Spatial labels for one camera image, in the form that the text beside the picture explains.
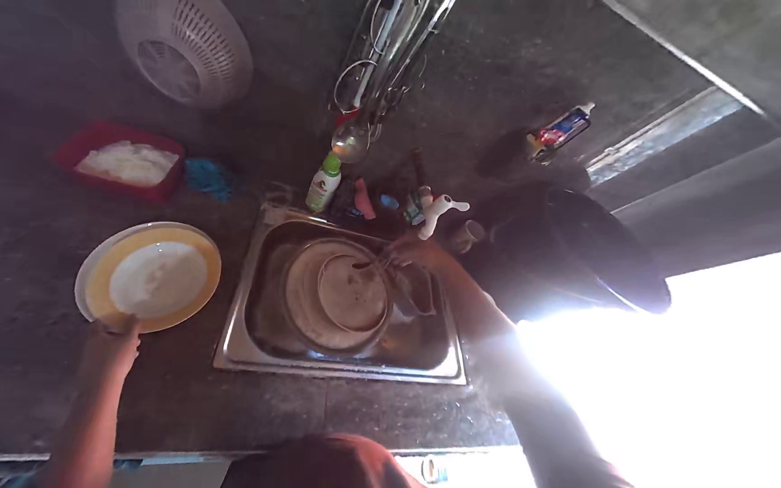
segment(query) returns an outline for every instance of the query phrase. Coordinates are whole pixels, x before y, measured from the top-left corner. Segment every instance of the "stainless steel sink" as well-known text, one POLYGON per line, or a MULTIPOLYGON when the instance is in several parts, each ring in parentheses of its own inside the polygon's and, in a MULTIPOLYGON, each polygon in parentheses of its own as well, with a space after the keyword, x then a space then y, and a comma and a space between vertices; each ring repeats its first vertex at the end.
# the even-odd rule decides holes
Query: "stainless steel sink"
POLYGON ((279 280, 292 253, 307 241, 321 237, 349 239, 375 253, 387 244, 386 240, 343 229, 297 209, 265 203, 213 365, 221 369, 465 385, 460 342, 438 280, 433 280, 437 314, 406 316, 395 305, 385 335, 374 347, 353 358, 326 356, 299 340, 282 311, 279 280))

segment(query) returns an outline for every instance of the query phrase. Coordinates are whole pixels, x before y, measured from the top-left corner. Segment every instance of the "plastic basket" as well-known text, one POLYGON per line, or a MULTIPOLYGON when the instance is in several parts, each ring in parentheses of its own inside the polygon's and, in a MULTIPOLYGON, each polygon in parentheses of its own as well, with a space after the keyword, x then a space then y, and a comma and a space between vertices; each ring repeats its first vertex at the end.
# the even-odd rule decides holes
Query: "plastic basket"
POLYGON ((79 181, 94 187, 105 188, 122 194, 131 194, 145 198, 151 202, 163 203, 174 192, 182 179, 183 157, 186 151, 182 144, 173 139, 150 134, 136 128, 115 124, 112 122, 93 122, 89 127, 74 134, 53 155, 53 161, 62 169, 73 174, 79 181), (89 151, 101 148, 119 141, 130 141, 133 144, 148 144, 159 150, 178 155, 164 180, 154 187, 137 187, 128 183, 114 182, 92 174, 80 173, 75 166, 83 161, 89 151))

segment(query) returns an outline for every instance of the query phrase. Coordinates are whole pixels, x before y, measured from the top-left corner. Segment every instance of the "person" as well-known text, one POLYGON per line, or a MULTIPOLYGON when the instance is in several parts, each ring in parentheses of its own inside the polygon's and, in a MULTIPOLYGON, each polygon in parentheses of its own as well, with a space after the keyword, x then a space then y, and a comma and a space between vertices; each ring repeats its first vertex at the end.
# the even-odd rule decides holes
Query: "person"
MULTIPOLYGON (((598 455, 569 404, 527 361, 511 321, 450 254, 434 239, 407 235, 391 245, 391 259, 398 266, 417 263, 438 277, 468 345, 473 382, 504 408, 539 488, 628 486, 598 455)), ((59 444, 39 475, 41 486, 108 485, 117 404, 140 345, 136 322, 93 324, 78 370, 80 392, 59 444)), ((327 434, 235 461, 222 486, 410 488, 420 484, 378 443, 327 434)))

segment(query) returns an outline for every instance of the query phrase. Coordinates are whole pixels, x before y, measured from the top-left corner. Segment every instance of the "mug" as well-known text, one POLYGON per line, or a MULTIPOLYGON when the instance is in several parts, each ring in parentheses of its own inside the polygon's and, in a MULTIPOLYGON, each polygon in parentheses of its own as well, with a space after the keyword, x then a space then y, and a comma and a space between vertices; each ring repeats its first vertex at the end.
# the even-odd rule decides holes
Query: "mug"
POLYGON ((451 236, 451 248, 455 253, 463 254, 472 249, 472 244, 481 240, 486 235, 484 227, 476 221, 466 221, 451 236))

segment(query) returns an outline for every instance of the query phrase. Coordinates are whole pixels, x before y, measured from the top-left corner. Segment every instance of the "black pot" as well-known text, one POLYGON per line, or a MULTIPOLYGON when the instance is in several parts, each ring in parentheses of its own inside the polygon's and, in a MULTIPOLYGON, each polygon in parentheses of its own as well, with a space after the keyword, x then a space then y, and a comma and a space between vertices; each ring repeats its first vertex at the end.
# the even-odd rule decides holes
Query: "black pot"
POLYGON ((614 306, 665 312, 671 294, 652 255, 589 197, 535 183, 479 205, 488 238, 461 263, 517 321, 614 306))

